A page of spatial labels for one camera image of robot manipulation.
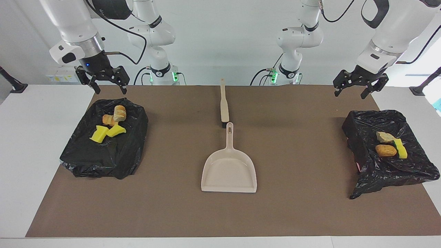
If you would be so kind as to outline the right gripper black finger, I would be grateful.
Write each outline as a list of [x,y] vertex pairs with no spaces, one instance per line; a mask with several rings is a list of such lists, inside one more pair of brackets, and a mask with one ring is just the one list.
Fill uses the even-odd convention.
[[127,93],[126,87],[130,82],[130,77],[123,66],[112,69],[112,83],[119,86],[123,95]]
[[101,89],[99,88],[98,84],[96,83],[96,77],[95,75],[92,75],[91,78],[88,77],[87,71],[83,68],[83,66],[77,66],[75,68],[76,76],[79,79],[79,82],[82,85],[87,85],[90,88],[94,90],[96,94],[99,94],[101,92]]

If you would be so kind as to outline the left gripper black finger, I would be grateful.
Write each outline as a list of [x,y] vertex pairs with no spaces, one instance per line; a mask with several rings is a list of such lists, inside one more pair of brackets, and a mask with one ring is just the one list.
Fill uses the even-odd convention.
[[349,88],[353,86],[352,82],[353,73],[348,72],[346,70],[341,70],[338,75],[333,80],[333,86],[334,86],[334,95],[338,97],[340,93],[343,91],[343,89]]
[[366,86],[366,88],[360,94],[361,99],[365,99],[369,94],[373,92],[381,91],[388,81],[389,77],[386,73],[362,77],[361,83],[362,85]]

